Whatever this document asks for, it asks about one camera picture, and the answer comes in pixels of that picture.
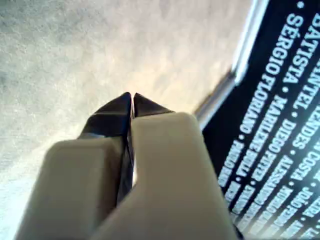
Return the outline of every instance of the black sign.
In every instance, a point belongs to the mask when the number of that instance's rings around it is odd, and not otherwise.
[[[247,237],[320,238],[320,2],[271,0],[247,73],[203,131]]]

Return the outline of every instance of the metal edge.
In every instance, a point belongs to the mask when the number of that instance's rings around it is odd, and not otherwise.
[[[205,129],[234,87],[243,80],[248,69],[248,60],[269,1],[252,0],[231,70],[222,78],[213,92],[204,99],[194,113],[201,130]]]

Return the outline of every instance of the textured surface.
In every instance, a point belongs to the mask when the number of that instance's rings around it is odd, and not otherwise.
[[[54,142],[125,91],[192,112],[233,60],[250,0],[0,0],[0,239]]]

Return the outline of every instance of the silver metal strip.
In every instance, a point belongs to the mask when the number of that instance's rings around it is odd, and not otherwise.
[[[220,81],[213,93],[206,97],[195,111],[203,130],[236,85],[244,78],[248,60],[254,46],[269,0],[253,0],[246,18],[244,30],[237,47],[230,72]]]

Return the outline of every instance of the black metal tip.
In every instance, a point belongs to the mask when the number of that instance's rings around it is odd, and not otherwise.
[[[173,113],[173,111],[149,100],[148,98],[136,93],[133,98],[134,117],[143,117],[156,114]]]
[[[126,136],[131,117],[131,94],[125,92],[99,108],[86,122],[81,136]]]

